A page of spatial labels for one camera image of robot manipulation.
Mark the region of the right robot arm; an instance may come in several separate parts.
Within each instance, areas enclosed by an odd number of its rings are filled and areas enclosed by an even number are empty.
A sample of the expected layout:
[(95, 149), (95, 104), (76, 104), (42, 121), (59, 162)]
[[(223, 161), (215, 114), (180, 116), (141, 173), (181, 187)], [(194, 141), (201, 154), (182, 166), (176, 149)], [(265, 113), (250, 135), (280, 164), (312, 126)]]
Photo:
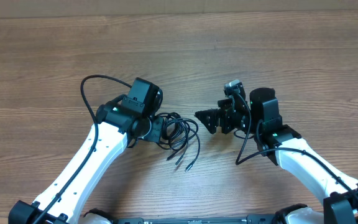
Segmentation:
[(358, 223), (358, 180), (346, 175), (318, 155), (301, 134), (284, 124), (273, 88), (257, 88), (244, 99), (242, 88), (225, 89), (226, 99), (218, 108), (197, 111), (195, 117), (214, 134), (232, 130), (253, 135), (258, 151), (242, 157), (241, 164), (258, 155), (295, 176), (322, 204), (316, 212), (298, 203), (282, 208), (269, 223)]

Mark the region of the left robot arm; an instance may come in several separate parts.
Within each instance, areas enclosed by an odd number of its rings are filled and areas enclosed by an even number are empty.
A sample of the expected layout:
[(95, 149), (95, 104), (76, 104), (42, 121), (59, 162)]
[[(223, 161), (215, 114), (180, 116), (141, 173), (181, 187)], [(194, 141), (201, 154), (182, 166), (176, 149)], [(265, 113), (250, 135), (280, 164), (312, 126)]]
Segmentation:
[(129, 88), (91, 113), (93, 125), (78, 152), (31, 204), (13, 206), (9, 223), (77, 223), (92, 191), (133, 139), (159, 142), (162, 119), (155, 114), (162, 90), (141, 78)]

